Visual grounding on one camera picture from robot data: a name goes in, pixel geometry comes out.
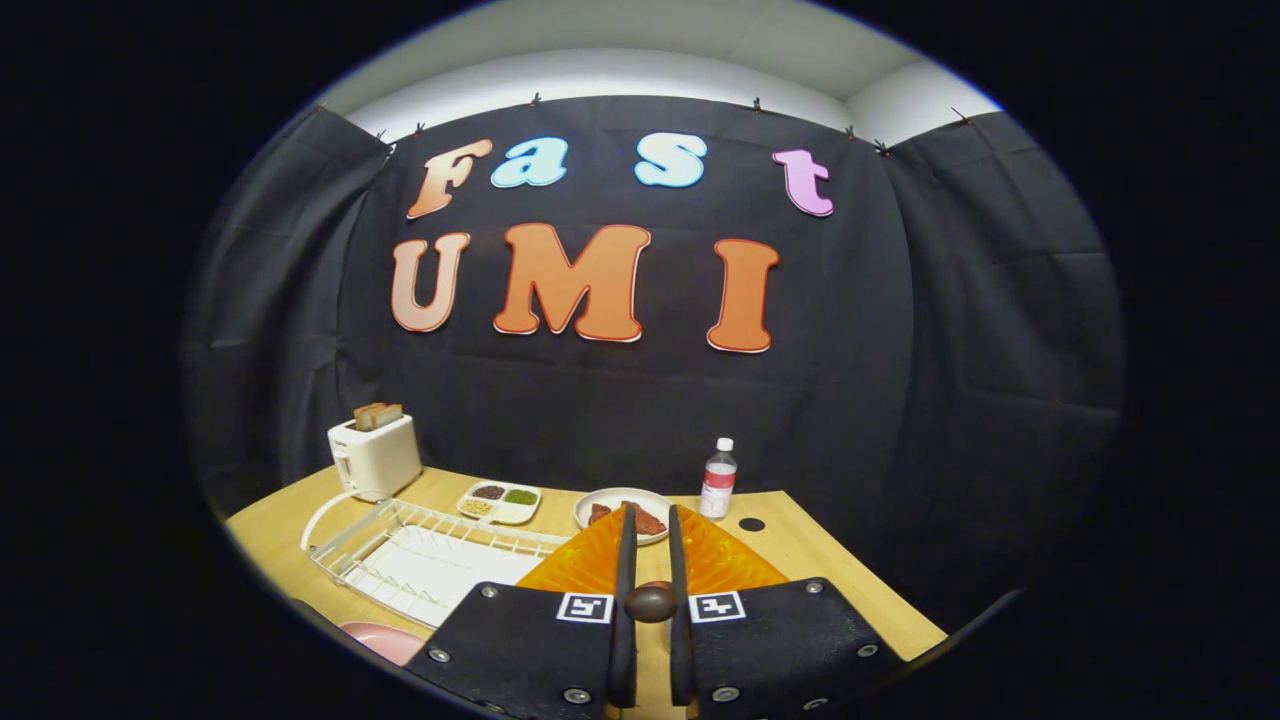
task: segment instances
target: wooden table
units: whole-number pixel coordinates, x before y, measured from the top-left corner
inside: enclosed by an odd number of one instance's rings
[[[477,479],[428,468],[396,497],[457,515],[457,498]],[[244,553],[280,592],[302,600],[334,624],[353,620],[381,623],[430,637],[431,630],[424,625],[384,610],[351,588],[335,585],[298,548],[302,530],[311,515],[343,489],[337,469],[330,466],[241,510],[228,519],[227,527]],[[544,489],[541,505],[532,520],[517,527],[539,533],[572,536],[579,532],[572,516],[573,505],[582,495],[585,493]],[[698,496],[669,496],[669,500],[686,507],[698,507]],[[316,524],[311,543],[323,544],[371,509],[371,503],[356,498],[340,501]],[[754,533],[742,530],[737,527],[742,518],[759,518],[765,527]],[[721,527],[760,553],[787,578],[824,577],[831,580],[904,660],[916,657],[946,638],[946,633],[859,562],[786,492],[735,493]],[[666,541],[640,547],[636,553],[636,584],[671,579],[669,552]],[[685,717],[685,708],[671,705],[671,656],[662,641],[662,624],[636,623],[637,707],[625,712],[627,720]]]

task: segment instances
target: water bottle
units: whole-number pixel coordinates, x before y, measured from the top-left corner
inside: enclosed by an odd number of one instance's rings
[[[733,493],[733,480],[737,478],[737,462],[730,456],[733,441],[722,437],[716,441],[716,455],[707,460],[707,473],[703,475],[703,497],[698,511],[712,520],[719,520],[728,514],[728,496]]]

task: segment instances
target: white plate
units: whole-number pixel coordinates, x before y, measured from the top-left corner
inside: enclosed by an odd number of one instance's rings
[[[630,500],[644,511],[653,515],[662,524],[667,524],[667,514],[671,511],[671,501],[655,492],[649,492],[646,489],[639,488],[605,488],[598,489],[595,492],[588,493],[582,500],[577,501],[573,506],[573,519],[577,520],[579,528],[586,528],[588,521],[591,519],[591,503],[599,502],[600,505],[608,505],[609,510],[617,510],[623,500]],[[660,541],[662,538],[671,534],[671,528],[655,534],[655,536],[641,536],[636,533],[636,544],[650,544]]]
[[[503,488],[503,491],[512,491],[512,489],[529,491],[536,496],[536,500],[534,500],[532,505],[520,505],[516,502],[503,502],[500,498],[489,500],[486,497],[475,497],[474,495],[471,495],[475,491],[489,486],[498,486]],[[462,503],[468,500],[479,500],[481,502],[488,502],[489,505],[493,506],[493,510],[490,510],[488,515],[476,515],[475,512],[467,512],[466,510],[462,509]],[[458,497],[458,502],[454,505],[454,507],[458,509],[458,512],[466,515],[467,518],[475,518],[476,520],[489,520],[490,523],[500,523],[503,525],[518,525],[521,523],[527,523],[529,519],[534,516],[534,512],[538,510],[538,506],[541,503],[543,503],[543,491],[535,488],[534,486],[517,486],[515,483],[502,483],[498,480],[481,480],[467,488],[467,492],[462,493],[462,496]]]

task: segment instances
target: letter s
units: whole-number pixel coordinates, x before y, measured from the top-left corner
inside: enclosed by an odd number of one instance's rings
[[[644,161],[636,163],[636,179],[643,184],[689,187],[703,178],[707,143],[696,135],[655,132],[640,138],[636,152]]]

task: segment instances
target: pink bowl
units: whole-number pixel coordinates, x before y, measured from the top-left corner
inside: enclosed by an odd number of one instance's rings
[[[390,660],[403,667],[415,655],[422,650],[426,641],[389,625],[378,623],[343,623],[339,625],[344,633],[356,638],[369,650]]]

